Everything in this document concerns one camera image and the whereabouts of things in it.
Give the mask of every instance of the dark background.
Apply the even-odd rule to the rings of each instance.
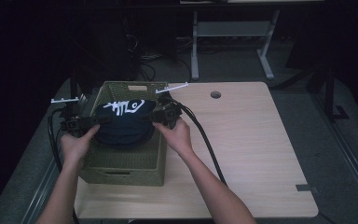
[[[76,73],[85,91],[104,79],[132,80],[136,76],[137,60],[125,50],[126,27],[118,19],[121,15],[115,12],[79,16],[63,9],[81,7],[81,3],[65,4],[0,1],[0,193],[46,114],[49,100],[69,76]],[[287,17],[295,9],[287,10],[287,14],[282,11],[275,36],[297,38],[288,65],[306,69],[326,59],[336,77],[351,89],[358,104],[358,1],[328,1],[318,10],[308,13],[300,10],[297,21]],[[191,32],[187,22],[192,18],[188,12],[173,15],[173,12],[140,13],[131,27],[146,45],[161,47],[174,57],[174,36]],[[166,35],[156,32],[164,30],[161,26],[167,28]],[[98,55],[99,60],[80,49],[72,38],[87,52]],[[110,43],[111,51],[104,51],[109,38],[116,41]]]

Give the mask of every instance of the black cable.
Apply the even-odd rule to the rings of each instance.
[[[214,155],[211,143],[209,142],[208,136],[206,135],[205,131],[203,130],[201,124],[199,123],[199,121],[197,120],[195,114],[193,113],[193,111],[191,111],[187,106],[182,105],[181,103],[173,100],[172,98],[170,98],[169,100],[171,100],[172,102],[174,102],[176,105],[179,105],[181,107],[181,109],[183,111],[185,111],[185,113],[191,118],[191,120],[193,120],[193,122],[196,124],[197,128],[199,128],[200,133],[202,135],[202,138],[205,141],[206,147],[209,150],[209,153],[211,154],[211,158],[214,164],[214,167],[216,169],[216,172],[220,178],[220,181],[222,181],[223,184],[225,184],[227,186],[227,182],[225,180],[225,177],[223,176],[222,170],[220,169],[219,163],[217,162],[217,158]]]
[[[139,73],[142,75],[145,81],[149,80],[149,77],[147,76],[147,73],[145,72],[144,69],[140,68]]]
[[[57,134],[56,134],[56,137],[55,137],[55,139],[56,139],[56,144],[57,144],[57,139],[58,139],[58,135],[60,134],[60,132],[61,132],[61,129],[59,129],[58,131],[57,131]]]
[[[153,71],[153,76],[149,77],[149,75],[146,73],[146,71],[141,68],[141,72],[144,72],[146,74],[146,77],[148,78],[147,81],[153,81],[155,79],[155,77],[156,77],[156,69],[153,66],[151,66],[149,64],[146,64],[146,63],[141,63],[141,66],[142,65],[150,68]]]
[[[60,155],[58,152],[58,147],[57,147],[57,141],[54,138],[54,130],[53,130],[53,116],[55,113],[57,112],[61,112],[62,109],[55,109],[53,112],[51,112],[50,116],[48,116],[48,138],[50,140],[50,144],[51,144],[51,150],[53,152],[53,156],[54,156],[54,160],[56,162],[57,168],[59,170],[59,172],[62,171],[62,163],[60,160]],[[77,218],[76,215],[76,211],[74,208],[74,211],[72,212],[72,220],[75,222],[75,224],[79,224],[79,220]]]

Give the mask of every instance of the gray carpet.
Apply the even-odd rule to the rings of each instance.
[[[257,44],[253,44],[237,50],[199,55],[199,82],[263,81],[269,86],[276,85],[299,72],[285,68],[291,46],[290,42],[271,44],[268,60],[276,76],[272,81],[264,77],[255,53]],[[180,54],[180,58],[189,64],[189,53]],[[185,82],[188,80],[189,73],[183,63],[158,60],[150,65],[157,71],[156,81]],[[304,78],[284,91],[272,91],[271,95],[304,175],[314,189],[313,195],[321,214],[312,218],[263,218],[258,219],[257,222],[358,223],[358,184],[343,158],[339,144],[332,135],[328,123],[325,122],[324,114],[315,103],[314,96],[305,91],[307,82],[308,79]],[[338,120],[337,126],[358,159],[358,106],[345,86],[339,82],[336,84],[336,104],[342,105],[350,116],[350,119]],[[68,95],[68,83],[65,83],[56,97]],[[52,110],[53,106],[47,111],[47,115]],[[36,204],[33,201],[34,196],[48,197],[50,186],[41,183],[46,170],[52,164],[46,118],[35,132],[34,138],[1,195],[0,224],[33,223],[32,213],[35,215],[42,208],[42,206],[34,207]],[[56,178],[56,175],[57,172],[54,172],[51,178]],[[126,220],[80,220],[80,223],[88,224],[126,222]]]

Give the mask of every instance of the desk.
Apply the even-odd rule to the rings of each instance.
[[[219,91],[214,99],[210,93]],[[228,186],[255,217],[314,217],[318,208],[281,118],[261,82],[190,83],[172,97],[193,110],[207,133]],[[216,174],[197,127],[187,116],[197,155]],[[170,148],[163,187],[78,182],[80,218],[205,218],[208,209],[186,165]]]

